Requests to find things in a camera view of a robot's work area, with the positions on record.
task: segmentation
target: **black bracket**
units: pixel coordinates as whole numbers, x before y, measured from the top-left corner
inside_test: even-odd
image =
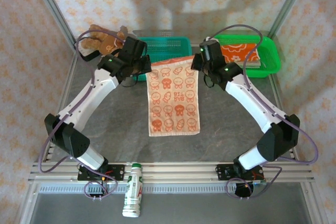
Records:
[[[216,166],[216,173],[218,180],[229,180],[231,178],[241,178],[246,181],[259,180],[261,182],[265,180],[263,168],[259,165],[239,176],[234,170],[234,164],[219,164]]]
[[[125,174],[125,165],[108,164],[106,166],[105,174],[109,175],[112,178],[115,178],[117,181],[123,181]],[[78,181],[101,181],[101,179],[101,176],[87,170],[85,167],[78,167]]]

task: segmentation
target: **gray table surface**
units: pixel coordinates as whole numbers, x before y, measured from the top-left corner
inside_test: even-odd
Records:
[[[98,59],[90,62],[96,66]],[[69,91],[70,102],[89,81],[87,68],[78,62]],[[269,78],[252,79],[275,104]],[[118,86],[98,106],[83,134],[110,162],[229,162],[253,147],[262,132],[252,116],[218,86],[208,88],[199,74],[198,99],[201,132],[193,136],[149,137],[146,82]],[[65,152],[56,148],[52,161]]]

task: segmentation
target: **cable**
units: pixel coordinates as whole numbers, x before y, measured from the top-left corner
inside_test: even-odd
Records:
[[[266,102],[264,102],[262,100],[262,98],[260,98],[260,96],[251,88],[251,85],[248,81],[248,77],[247,77],[247,74],[246,74],[246,63],[248,61],[248,59],[250,58],[250,56],[252,55],[252,53],[257,50],[257,48],[261,45],[262,41],[263,41],[263,35],[262,33],[254,28],[254,27],[251,27],[249,25],[243,25],[243,24],[236,24],[236,25],[231,25],[231,26],[228,26],[228,27],[225,27],[223,29],[221,29],[220,31],[218,31],[217,33],[215,33],[213,36],[211,36],[209,39],[212,39],[213,37],[215,37],[216,35],[222,33],[223,31],[225,30],[228,30],[230,28],[233,28],[233,27],[246,27],[246,28],[249,28],[253,31],[255,31],[259,37],[260,37],[260,41],[256,44],[256,46],[247,54],[245,60],[244,60],[244,64],[243,64],[243,76],[244,76],[244,81],[246,82],[246,86],[247,86],[247,89],[251,92],[251,94],[253,95],[253,97],[258,101],[260,102],[269,112],[272,113],[273,116],[276,116],[278,119],[282,120],[283,122],[285,122],[286,124],[288,124],[290,127],[292,127],[294,130],[302,133],[306,138],[308,138],[308,140],[311,142],[311,144],[313,145],[313,148],[314,148],[314,158],[310,161],[298,161],[298,160],[295,160],[295,159],[292,159],[292,158],[287,158],[287,157],[279,157],[279,159],[283,159],[283,160],[287,160],[287,161],[293,161],[293,162],[296,162],[296,163],[300,163],[300,164],[313,164],[317,161],[318,157],[319,157],[319,150],[316,146],[316,143],[314,142],[314,140],[302,129],[300,129],[299,127],[297,127],[296,125],[292,124],[291,122],[287,121],[285,118],[282,118],[281,116],[279,116]],[[264,165],[264,167],[268,167],[268,168],[278,168],[279,169],[279,172],[275,175],[275,177],[272,179],[272,181],[267,184],[267,186],[260,192],[258,193],[257,195],[254,195],[254,196],[250,196],[250,197],[247,197],[247,199],[249,198],[256,198],[258,196],[260,196],[261,194],[263,194],[272,184],[273,182],[276,180],[276,178],[279,176],[279,174],[281,173],[282,171],[282,168],[280,166],[266,166]],[[229,192],[228,192],[228,189],[227,189],[227,186],[228,186],[228,183],[230,181],[233,181],[233,180],[240,180],[240,181],[243,181],[245,183],[245,185],[248,186],[249,190],[250,190],[250,187],[249,187],[249,184],[244,180],[244,179],[241,179],[241,178],[231,178],[229,179],[226,184],[225,184],[225,189],[226,189],[226,194],[231,197],[231,198],[238,198],[238,199],[241,199],[240,197],[235,197],[233,195],[231,195]]]
[[[277,179],[277,177],[280,175],[280,173],[282,172],[282,167],[280,166],[271,166],[271,165],[264,165],[264,167],[266,168],[277,168],[279,169],[278,173],[274,176],[274,178],[271,180],[270,183],[268,183],[257,195],[253,195],[253,196],[250,196],[250,197],[247,197],[246,199],[251,199],[251,198],[257,198],[259,197],[260,195],[262,195],[264,192],[266,192],[268,190],[268,188],[273,184],[273,182]],[[243,199],[243,197],[238,197],[238,196],[233,196],[232,194],[230,194],[228,192],[228,184],[231,182],[231,181],[234,181],[234,180],[240,180],[242,181],[245,185],[247,185],[250,193],[252,194],[252,191],[251,191],[251,188],[250,188],[250,185],[246,182],[246,180],[242,179],[242,178],[231,178],[229,179],[226,184],[225,184],[225,191],[226,191],[226,194],[230,197],[230,198],[234,198],[234,199]]]
[[[60,163],[62,163],[65,159],[67,159],[68,157],[70,156],[65,156],[63,157],[59,162],[57,162],[52,168],[48,169],[48,170],[42,170],[42,159],[43,159],[43,155],[44,155],[44,152],[45,152],[45,149],[48,145],[48,142],[51,141],[52,137],[55,135],[56,131],[59,129],[59,127],[62,125],[62,123],[65,121],[66,118],[68,118],[69,115],[71,115],[82,103],[83,101],[89,96],[89,94],[91,93],[92,89],[93,89],[93,86],[94,86],[94,75],[95,75],[95,71],[90,67],[89,64],[87,64],[80,56],[80,53],[79,53],[79,42],[84,39],[83,36],[85,34],[88,34],[88,33],[91,33],[91,32],[101,32],[101,33],[105,33],[105,34],[108,34],[108,35],[111,35],[113,36],[114,38],[116,38],[117,40],[121,41],[122,43],[124,43],[124,40],[122,40],[121,38],[119,38],[118,36],[114,35],[112,32],[110,31],[106,31],[106,30],[98,30],[98,29],[93,29],[93,30],[88,30],[88,31],[85,31],[84,33],[82,33],[81,35],[79,35],[75,45],[76,45],[76,55],[77,55],[77,58],[78,59],[81,59],[82,62],[85,64],[85,66],[89,69],[90,71],[90,75],[91,75],[91,85],[90,87],[88,88],[87,92],[83,95],[83,97],[68,111],[68,113],[60,119],[60,121],[57,123],[57,125],[55,126],[55,128],[53,128],[53,130],[51,131],[51,133],[48,135],[47,139],[45,140],[44,144],[42,145],[42,148],[41,148],[41,151],[39,153],[39,156],[38,156],[38,171],[40,173],[48,173],[48,172],[51,172],[52,170],[54,170]],[[82,164],[86,169],[92,171],[93,173],[97,174],[97,175],[103,175],[105,176],[104,174],[102,173],[99,173],[98,171],[96,170],[93,170],[91,169],[90,167]],[[110,176],[105,176],[111,180],[113,180],[115,183],[116,183],[116,186],[118,185],[117,181],[115,179],[113,179],[112,177]],[[108,194],[106,194],[105,196],[107,195],[110,195],[110,193],[112,193],[115,188],[109,192]]]
[[[117,180],[115,179],[115,178],[113,178],[113,177],[111,177],[110,175],[107,175],[107,174],[104,174],[104,173],[100,173],[100,172],[98,172],[98,171],[96,171],[96,170],[94,170],[94,169],[92,169],[91,167],[89,167],[89,166],[87,166],[87,165],[84,165],[82,162],[80,162],[79,160],[77,160],[76,158],[75,158],[75,160],[77,161],[77,162],[79,162],[83,167],[85,167],[87,170],[89,170],[89,171],[91,171],[91,172],[93,172],[93,173],[95,173],[95,174],[97,174],[97,175],[100,175],[100,176],[102,176],[102,177],[105,177],[105,178],[109,178],[110,180],[112,180],[112,181],[114,181],[114,187],[112,188],[112,190],[110,190],[109,192],[107,192],[107,189],[103,186],[103,184],[102,183],[100,183],[99,181],[96,181],[96,180],[93,180],[93,181],[89,181],[89,182],[87,182],[86,184],[85,184],[85,186],[84,186],[84,189],[83,189],[83,192],[84,192],[84,194],[85,194],[85,196],[86,197],[88,197],[88,198],[90,198],[90,199],[95,199],[95,196],[90,196],[86,191],[87,191],[87,187],[90,185],[90,184],[98,184],[102,189],[103,189],[103,191],[106,193],[105,195],[103,195],[103,196],[99,196],[99,199],[100,200],[102,200],[102,199],[104,199],[104,198],[106,198],[106,197],[108,197],[109,195],[111,195],[111,193],[113,193],[116,189],[117,189],[117,187],[118,187],[118,182],[117,182]]]
[[[79,41],[82,41],[82,40],[84,40],[84,39],[94,39],[94,40],[98,40],[98,41],[102,42],[101,39],[99,39],[99,38],[94,38],[94,37],[82,37]],[[82,58],[84,61],[86,61],[86,60],[85,60],[85,57],[87,57],[87,56],[84,56],[84,55],[82,55],[82,54],[80,54],[80,56],[81,56],[81,58]]]
[[[287,121],[285,118],[282,118],[281,116],[279,116],[266,102],[264,102],[258,96],[258,94],[251,88],[251,85],[250,85],[250,83],[248,81],[248,78],[247,78],[247,75],[246,75],[246,63],[247,63],[248,59],[250,58],[250,56],[252,55],[252,53],[260,46],[260,44],[263,41],[263,35],[261,34],[261,32],[259,30],[257,30],[256,28],[254,28],[254,27],[251,27],[251,26],[248,26],[248,25],[237,24],[237,25],[231,25],[231,26],[223,28],[222,30],[218,31],[213,36],[211,36],[210,39],[212,39],[213,37],[215,37],[217,34],[220,34],[221,32],[223,32],[223,31],[225,31],[227,29],[233,28],[233,27],[246,27],[246,28],[249,28],[249,29],[255,31],[259,35],[259,37],[260,37],[259,43],[247,54],[247,56],[246,56],[246,58],[244,60],[244,64],[243,64],[243,76],[244,76],[244,80],[246,82],[247,89],[251,92],[251,94],[254,96],[254,98],[258,102],[260,102],[269,112],[272,113],[273,116],[276,116],[278,119],[282,120],[283,122],[285,122],[286,124],[288,124],[290,127],[292,127],[293,129],[295,129],[296,131],[302,133],[306,138],[308,138],[308,140],[313,145],[313,148],[314,148],[314,158],[312,160],[310,160],[310,161],[299,161],[299,160],[295,160],[295,159],[287,158],[287,157],[279,157],[279,159],[287,160],[287,161],[293,161],[293,162],[296,162],[296,163],[299,163],[299,164],[307,164],[307,165],[315,163],[317,161],[317,159],[319,158],[319,150],[318,150],[318,148],[317,148],[316,143],[314,142],[314,140],[304,130],[300,129],[296,125],[294,125],[291,122]]]

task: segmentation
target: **bottle cap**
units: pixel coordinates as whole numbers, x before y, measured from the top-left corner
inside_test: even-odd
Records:
[[[139,164],[139,163],[134,163],[134,164],[132,164],[132,168],[133,168],[133,167],[141,168],[141,164]]]

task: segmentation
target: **cartoon print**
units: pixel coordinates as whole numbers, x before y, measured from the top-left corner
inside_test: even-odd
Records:
[[[156,119],[152,122],[152,125],[154,127],[154,131],[161,131],[162,121],[159,119]]]
[[[152,90],[154,90],[154,89],[159,89],[159,82],[158,81],[151,81],[150,82],[150,85],[151,85],[151,87],[152,87]]]
[[[166,121],[164,121],[164,126],[166,126],[166,131],[172,131],[173,130],[173,125],[174,122],[171,119],[167,119]]]
[[[181,119],[177,122],[176,128],[180,131],[184,126],[184,119]]]
[[[161,95],[157,92],[152,93],[153,104],[160,104]]]
[[[195,111],[196,111],[196,107],[195,105],[189,104],[187,105],[187,107],[185,107],[185,109],[187,110],[187,115],[195,115]]]
[[[162,77],[165,77],[165,76],[169,76],[170,75],[170,68],[163,68],[161,69],[161,74],[162,74]]]
[[[161,116],[161,108],[159,106],[154,106],[152,108],[153,117]]]
[[[184,106],[179,104],[175,106],[176,116],[183,115]]]
[[[187,88],[193,88],[194,87],[194,83],[195,83],[195,79],[194,78],[187,78],[185,79],[185,84],[187,84]]]
[[[171,107],[170,105],[165,106],[163,108],[163,111],[165,116],[173,116],[173,107]]]
[[[152,80],[157,80],[159,78],[159,71],[152,70],[152,72],[149,73],[149,76]]]
[[[172,80],[169,78],[164,78],[162,80],[162,84],[163,84],[163,89],[170,89],[170,84],[172,83]]]
[[[179,73],[182,72],[182,67],[178,67],[178,68],[175,68],[175,70],[173,71],[174,74],[178,75]]]
[[[171,92],[167,92],[166,94],[164,94],[163,96],[163,101],[164,102],[169,102],[170,98],[172,97]]]
[[[196,131],[196,123],[197,123],[197,121],[195,119],[189,118],[187,120],[188,129],[190,131]]]
[[[187,76],[193,76],[194,75],[194,70],[192,70],[191,68],[190,68],[190,66],[189,67],[186,67],[185,68],[185,71],[186,71],[186,74],[187,74]]]
[[[176,89],[181,89],[182,88],[182,83],[183,83],[182,78],[177,77],[177,78],[174,79],[174,84],[175,84]]]
[[[237,55],[233,55],[232,59],[233,59],[234,62],[241,61],[241,58],[239,56],[237,56]]]
[[[195,92],[192,90],[187,90],[185,92],[185,96],[187,97],[187,102],[193,102],[194,101],[194,97],[195,97]]]
[[[247,44],[239,44],[239,45],[225,45],[221,46],[224,50],[228,50],[229,52],[240,52],[246,49]]]

